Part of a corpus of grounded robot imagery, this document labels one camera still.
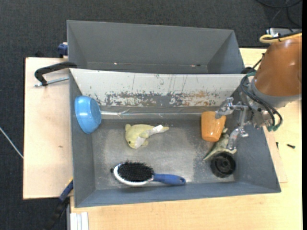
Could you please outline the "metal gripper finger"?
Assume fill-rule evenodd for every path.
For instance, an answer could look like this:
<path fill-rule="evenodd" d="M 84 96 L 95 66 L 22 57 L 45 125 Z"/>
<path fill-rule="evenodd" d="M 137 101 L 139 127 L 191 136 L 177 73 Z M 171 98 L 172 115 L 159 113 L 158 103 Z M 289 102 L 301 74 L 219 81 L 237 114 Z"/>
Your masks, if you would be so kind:
<path fill-rule="evenodd" d="M 215 118 L 219 119 L 224 115 L 230 115 L 234 111 L 233 97 L 227 97 L 220 105 L 219 109 L 215 112 Z"/>
<path fill-rule="evenodd" d="M 241 138 L 247 138 L 249 136 L 249 134 L 245 131 L 245 129 L 243 127 L 237 127 L 236 129 L 234 129 L 230 136 L 229 136 L 229 140 L 228 140 L 228 144 L 227 144 L 227 149 L 229 150 L 235 150 L 238 141 Z"/>

